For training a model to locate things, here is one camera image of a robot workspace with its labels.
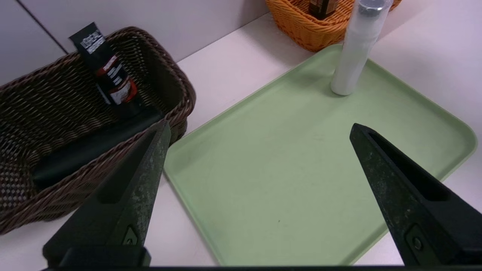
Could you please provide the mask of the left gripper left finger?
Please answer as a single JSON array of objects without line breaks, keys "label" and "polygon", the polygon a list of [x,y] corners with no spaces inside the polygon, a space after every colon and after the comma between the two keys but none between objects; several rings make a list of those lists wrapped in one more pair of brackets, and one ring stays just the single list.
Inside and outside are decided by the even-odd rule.
[{"label": "left gripper left finger", "polygon": [[149,257],[144,243],[171,129],[150,127],[43,247],[44,257]]}]

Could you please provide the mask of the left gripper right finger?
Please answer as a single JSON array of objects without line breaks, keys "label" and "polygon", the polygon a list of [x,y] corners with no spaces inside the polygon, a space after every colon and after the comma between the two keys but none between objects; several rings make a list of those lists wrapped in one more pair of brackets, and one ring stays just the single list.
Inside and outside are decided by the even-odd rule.
[{"label": "left gripper right finger", "polygon": [[480,266],[482,215],[375,130],[349,139],[406,266]]}]

